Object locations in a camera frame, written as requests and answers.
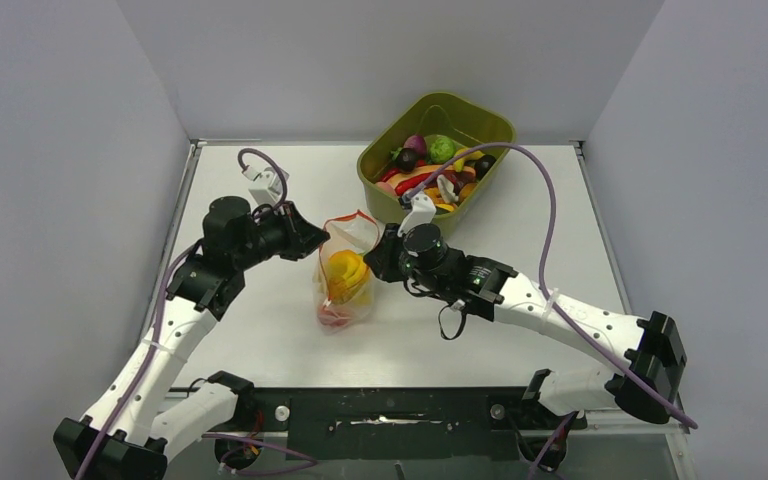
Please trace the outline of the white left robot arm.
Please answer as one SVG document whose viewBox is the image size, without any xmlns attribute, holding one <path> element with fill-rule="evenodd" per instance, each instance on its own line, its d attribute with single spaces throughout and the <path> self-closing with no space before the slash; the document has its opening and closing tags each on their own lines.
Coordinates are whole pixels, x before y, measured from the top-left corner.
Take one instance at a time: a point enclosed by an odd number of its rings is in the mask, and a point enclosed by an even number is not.
<svg viewBox="0 0 768 480">
<path fill-rule="evenodd" d="M 161 479 L 170 461 L 210 429 L 231 420 L 250 382 L 218 372 L 170 410 L 166 399 L 190 355 L 245 287 L 247 270 L 273 258 L 298 261 L 329 234 L 291 202 L 253 211 L 247 200 L 213 201 L 203 235 L 171 264 L 152 325 L 107 390 L 53 435 L 72 479 Z"/>
</svg>

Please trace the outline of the pink peach toy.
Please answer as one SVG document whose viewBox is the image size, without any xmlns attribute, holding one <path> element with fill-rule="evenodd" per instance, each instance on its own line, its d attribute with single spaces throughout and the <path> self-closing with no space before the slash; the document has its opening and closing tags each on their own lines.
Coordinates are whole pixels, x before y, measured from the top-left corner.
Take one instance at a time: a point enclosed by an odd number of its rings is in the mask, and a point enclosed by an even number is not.
<svg viewBox="0 0 768 480">
<path fill-rule="evenodd" d="M 335 311 L 330 307 L 320 307 L 317 310 L 317 319 L 323 327 L 339 329 L 349 325 L 352 316 L 339 310 Z"/>
</svg>

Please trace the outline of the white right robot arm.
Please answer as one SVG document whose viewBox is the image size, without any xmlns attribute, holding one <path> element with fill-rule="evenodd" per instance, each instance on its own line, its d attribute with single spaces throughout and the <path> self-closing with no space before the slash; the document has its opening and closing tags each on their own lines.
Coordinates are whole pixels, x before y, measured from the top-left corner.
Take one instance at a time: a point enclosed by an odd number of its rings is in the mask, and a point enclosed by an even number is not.
<svg viewBox="0 0 768 480">
<path fill-rule="evenodd" d="M 687 356 L 672 317 L 611 312 L 548 290 L 509 265 L 449 246 L 433 224 L 398 230 L 387 225 L 364 256 L 377 279 L 440 300 L 463 318 L 525 328 L 599 361 L 582 372 L 536 372 L 522 400 L 532 425 L 612 408 L 652 424 L 688 421 L 675 405 Z"/>
</svg>

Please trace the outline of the clear zip top bag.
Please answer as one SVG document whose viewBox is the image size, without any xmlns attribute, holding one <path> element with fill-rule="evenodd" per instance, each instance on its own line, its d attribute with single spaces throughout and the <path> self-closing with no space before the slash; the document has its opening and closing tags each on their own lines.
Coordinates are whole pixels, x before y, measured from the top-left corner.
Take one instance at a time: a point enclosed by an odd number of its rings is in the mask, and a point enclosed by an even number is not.
<svg viewBox="0 0 768 480">
<path fill-rule="evenodd" d="M 330 333 L 372 315 L 377 279 L 364 255 L 377 245 L 381 230 L 360 210 L 327 220 L 323 229 L 329 239 L 318 249 L 313 305 L 320 328 Z"/>
</svg>

